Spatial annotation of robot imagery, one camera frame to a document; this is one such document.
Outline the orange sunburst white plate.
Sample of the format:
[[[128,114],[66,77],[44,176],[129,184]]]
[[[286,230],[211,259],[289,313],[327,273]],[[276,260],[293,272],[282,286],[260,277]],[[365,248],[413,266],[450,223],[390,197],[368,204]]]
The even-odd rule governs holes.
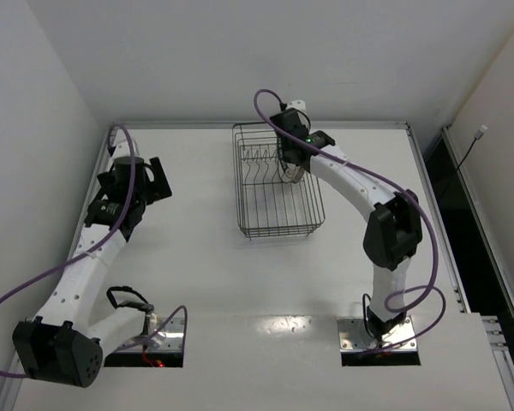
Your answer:
[[[278,173],[283,183],[298,183],[304,176],[305,170],[301,167],[303,155],[300,149],[283,149],[278,145]]]

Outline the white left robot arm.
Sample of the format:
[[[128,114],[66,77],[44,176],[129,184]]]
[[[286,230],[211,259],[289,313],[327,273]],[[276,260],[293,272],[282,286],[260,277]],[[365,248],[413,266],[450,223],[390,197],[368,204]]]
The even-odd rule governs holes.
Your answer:
[[[109,317],[90,314],[112,262],[141,222],[146,208],[172,195],[159,158],[119,157],[99,174],[99,191],[87,208],[76,262],[65,268],[52,296],[33,319],[14,329],[13,343],[31,379],[87,387],[105,358],[123,343],[149,333],[153,306],[114,304]]]

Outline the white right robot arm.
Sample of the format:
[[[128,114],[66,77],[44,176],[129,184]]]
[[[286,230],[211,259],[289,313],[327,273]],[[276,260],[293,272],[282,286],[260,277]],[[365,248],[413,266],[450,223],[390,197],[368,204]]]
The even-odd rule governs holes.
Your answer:
[[[277,134],[282,160],[328,183],[367,224],[363,249],[374,268],[372,296],[366,309],[367,330],[380,342],[407,315],[401,307],[407,270],[422,240],[419,214],[392,188],[328,158],[331,154],[346,159],[331,136],[321,130],[310,132],[303,125],[298,109],[281,104],[280,112],[270,121],[296,138]]]

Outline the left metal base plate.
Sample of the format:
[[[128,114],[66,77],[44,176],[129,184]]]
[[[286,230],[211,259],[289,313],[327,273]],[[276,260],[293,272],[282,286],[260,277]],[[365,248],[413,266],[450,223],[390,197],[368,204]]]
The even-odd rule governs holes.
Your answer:
[[[185,324],[184,318],[174,317],[148,342],[130,347],[129,350],[146,346],[150,354],[181,354]]]

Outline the metal base plate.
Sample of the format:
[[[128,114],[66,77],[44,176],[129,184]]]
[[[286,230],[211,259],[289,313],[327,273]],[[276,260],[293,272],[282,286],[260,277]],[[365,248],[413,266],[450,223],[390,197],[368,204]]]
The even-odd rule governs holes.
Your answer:
[[[130,347],[129,350],[146,346],[150,354],[181,354],[185,324],[184,318],[174,317],[148,342]]]
[[[342,354],[356,354],[383,347],[388,347],[388,351],[395,354],[418,352],[415,328],[411,317],[384,334],[380,342],[369,336],[365,331],[363,318],[340,318],[337,322],[340,352]]]

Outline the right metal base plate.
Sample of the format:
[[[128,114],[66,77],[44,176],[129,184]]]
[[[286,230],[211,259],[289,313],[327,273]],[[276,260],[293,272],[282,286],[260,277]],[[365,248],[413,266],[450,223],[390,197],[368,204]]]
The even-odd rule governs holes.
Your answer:
[[[415,328],[411,317],[384,334],[380,342],[369,336],[365,331],[363,318],[340,318],[337,322],[340,352],[342,354],[356,354],[383,347],[388,347],[388,351],[395,354],[418,352]]]

